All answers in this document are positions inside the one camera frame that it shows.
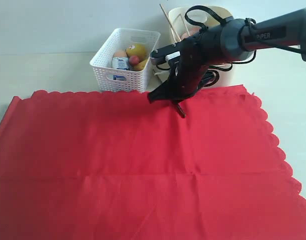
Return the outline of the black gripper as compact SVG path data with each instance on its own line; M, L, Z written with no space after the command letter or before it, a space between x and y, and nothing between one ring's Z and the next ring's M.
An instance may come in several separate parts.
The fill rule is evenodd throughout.
M172 104L178 104L193 97L208 68L200 44L192 39L184 39L175 76L171 77L169 83L164 82L147 94L149 103L170 100Z

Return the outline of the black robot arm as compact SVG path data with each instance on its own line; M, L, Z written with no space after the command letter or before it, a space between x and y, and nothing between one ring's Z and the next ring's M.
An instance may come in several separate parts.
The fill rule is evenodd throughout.
M195 5L191 11L204 11L218 25L208 27L186 14L185 20L199 31L182 41L150 53L153 65L170 65L167 80L151 91L149 102L168 100L179 103L194 96L203 87L219 80L221 64L247 64L260 49L276 48L300 54L306 62L306 8L263 22L252 18L222 18L211 8Z

